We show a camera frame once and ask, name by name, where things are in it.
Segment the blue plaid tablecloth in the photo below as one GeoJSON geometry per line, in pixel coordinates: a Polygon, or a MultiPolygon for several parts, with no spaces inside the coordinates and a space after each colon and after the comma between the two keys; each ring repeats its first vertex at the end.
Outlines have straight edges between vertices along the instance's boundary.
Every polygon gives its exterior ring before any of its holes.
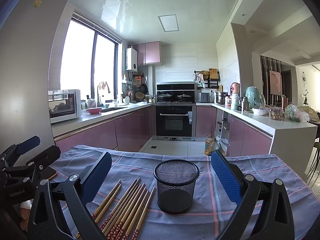
{"type": "Polygon", "coordinates": [[[185,157],[74,146],[56,181],[81,184],[88,222],[62,211],[82,239],[319,239],[319,200],[274,154],[185,157]]]}

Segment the white microwave oven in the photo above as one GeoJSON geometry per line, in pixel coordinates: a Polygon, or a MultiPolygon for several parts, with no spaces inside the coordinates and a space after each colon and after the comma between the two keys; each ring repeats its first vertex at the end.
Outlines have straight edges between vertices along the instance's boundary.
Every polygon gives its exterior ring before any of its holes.
{"type": "Polygon", "coordinates": [[[78,119],[81,116],[80,90],[49,90],[50,123],[78,119]]]}

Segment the pink bowl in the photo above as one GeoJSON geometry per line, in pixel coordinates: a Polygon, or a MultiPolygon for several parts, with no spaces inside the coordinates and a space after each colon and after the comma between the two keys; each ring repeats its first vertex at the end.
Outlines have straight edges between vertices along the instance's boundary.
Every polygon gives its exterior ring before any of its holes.
{"type": "Polygon", "coordinates": [[[100,114],[102,108],[101,107],[95,107],[95,108],[88,108],[87,112],[91,115],[100,114]]]}

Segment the yellow oil bottle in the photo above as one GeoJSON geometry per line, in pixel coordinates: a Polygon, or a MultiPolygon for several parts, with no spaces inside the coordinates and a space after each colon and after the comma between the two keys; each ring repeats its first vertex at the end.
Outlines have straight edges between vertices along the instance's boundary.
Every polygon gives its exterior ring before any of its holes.
{"type": "Polygon", "coordinates": [[[204,153],[207,156],[211,156],[212,154],[212,143],[214,142],[213,135],[208,135],[205,143],[204,153]]]}

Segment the black mesh pen holder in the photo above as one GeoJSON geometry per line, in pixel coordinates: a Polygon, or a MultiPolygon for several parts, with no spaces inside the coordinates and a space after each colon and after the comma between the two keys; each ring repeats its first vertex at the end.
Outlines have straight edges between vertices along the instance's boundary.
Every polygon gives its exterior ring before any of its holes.
{"type": "Polygon", "coordinates": [[[199,168],[182,159],[166,160],[153,171],[157,181],[157,204],[160,210],[171,215],[187,212],[193,205],[199,168]]]}

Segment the mint green appliance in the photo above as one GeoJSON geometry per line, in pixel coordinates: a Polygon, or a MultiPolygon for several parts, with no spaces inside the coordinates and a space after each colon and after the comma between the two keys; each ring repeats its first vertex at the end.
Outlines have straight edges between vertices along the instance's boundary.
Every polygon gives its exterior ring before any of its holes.
{"type": "Polygon", "coordinates": [[[265,97],[263,93],[255,86],[246,88],[245,97],[248,99],[250,108],[265,106],[265,97]]]}

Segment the steel stock pot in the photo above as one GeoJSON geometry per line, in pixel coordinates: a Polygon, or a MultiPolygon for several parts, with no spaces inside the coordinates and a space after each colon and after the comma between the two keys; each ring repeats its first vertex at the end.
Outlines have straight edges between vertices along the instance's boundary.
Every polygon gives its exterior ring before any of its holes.
{"type": "Polygon", "coordinates": [[[228,96],[227,92],[218,92],[218,91],[215,92],[215,103],[224,105],[227,96],[228,96]]]}

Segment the black built-in oven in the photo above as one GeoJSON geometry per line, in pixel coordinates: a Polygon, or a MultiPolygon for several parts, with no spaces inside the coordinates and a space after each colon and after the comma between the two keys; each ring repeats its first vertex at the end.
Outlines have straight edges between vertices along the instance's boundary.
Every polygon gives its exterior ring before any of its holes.
{"type": "Polygon", "coordinates": [[[192,137],[192,106],[156,106],[156,135],[159,137],[192,137]]]}

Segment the left black wok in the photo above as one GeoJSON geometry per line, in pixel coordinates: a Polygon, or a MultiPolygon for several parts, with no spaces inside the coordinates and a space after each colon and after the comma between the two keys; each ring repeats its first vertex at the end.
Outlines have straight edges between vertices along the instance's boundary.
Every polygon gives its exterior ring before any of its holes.
{"type": "Polygon", "coordinates": [[[170,102],[172,100],[172,95],[168,92],[159,92],[157,94],[157,101],[158,102],[170,102]]]}

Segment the silver toaster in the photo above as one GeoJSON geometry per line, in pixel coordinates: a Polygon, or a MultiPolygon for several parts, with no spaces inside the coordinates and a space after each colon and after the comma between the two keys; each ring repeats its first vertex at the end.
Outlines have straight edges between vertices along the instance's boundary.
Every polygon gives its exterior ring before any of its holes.
{"type": "Polygon", "coordinates": [[[209,103],[210,102],[210,94],[209,93],[200,92],[199,93],[199,102],[200,103],[209,103]]]}

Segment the white water heater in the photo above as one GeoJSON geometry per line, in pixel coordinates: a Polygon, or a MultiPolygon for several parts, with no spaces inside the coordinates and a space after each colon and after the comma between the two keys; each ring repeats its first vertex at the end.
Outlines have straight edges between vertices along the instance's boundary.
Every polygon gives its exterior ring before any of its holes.
{"type": "Polygon", "coordinates": [[[126,70],[137,72],[137,51],[133,48],[126,49],[126,70]]]}

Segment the black range hood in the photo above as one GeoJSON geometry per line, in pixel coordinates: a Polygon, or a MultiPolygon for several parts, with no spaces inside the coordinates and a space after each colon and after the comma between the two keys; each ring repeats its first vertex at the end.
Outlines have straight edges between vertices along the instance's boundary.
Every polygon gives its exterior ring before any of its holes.
{"type": "Polygon", "coordinates": [[[177,96],[185,94],[194,96],[195,90],[196,83],[194,82],[167,82],[156,85],[157,95],[171,94],[172,96],[177,96]]]}

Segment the right black wok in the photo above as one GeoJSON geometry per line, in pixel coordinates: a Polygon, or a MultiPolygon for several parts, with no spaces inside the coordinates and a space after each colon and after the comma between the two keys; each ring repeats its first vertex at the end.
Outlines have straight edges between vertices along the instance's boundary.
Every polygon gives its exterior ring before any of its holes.
{"type": "Polygon", "coordinates": [[[188,95],[185,93],[178,95],[177,99],[179,102],[192,102],[193,101],[193,97],[191,95],[188,95]]]}

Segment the pink upper cabinet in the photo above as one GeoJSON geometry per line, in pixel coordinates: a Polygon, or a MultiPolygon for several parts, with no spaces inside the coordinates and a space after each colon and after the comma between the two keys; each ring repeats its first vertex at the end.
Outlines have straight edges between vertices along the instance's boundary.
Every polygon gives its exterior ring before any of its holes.
{"type": "Polygon", "coordinates": [[[136,44],[133,48],[137,51],[139,66],[161,64],[161,42],[136,44]]]}

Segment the black wall rack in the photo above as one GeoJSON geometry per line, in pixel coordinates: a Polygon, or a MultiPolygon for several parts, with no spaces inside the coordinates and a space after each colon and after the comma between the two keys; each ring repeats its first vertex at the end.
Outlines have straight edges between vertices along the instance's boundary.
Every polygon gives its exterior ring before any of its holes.
{"type": "Polygon", "coordinates": [[[194,82],[197,83],[197,89],[203,88],[218,89],[220,82],[220,73],[218,69],[209,68],[209,70],[194,71],[194,82]]]}

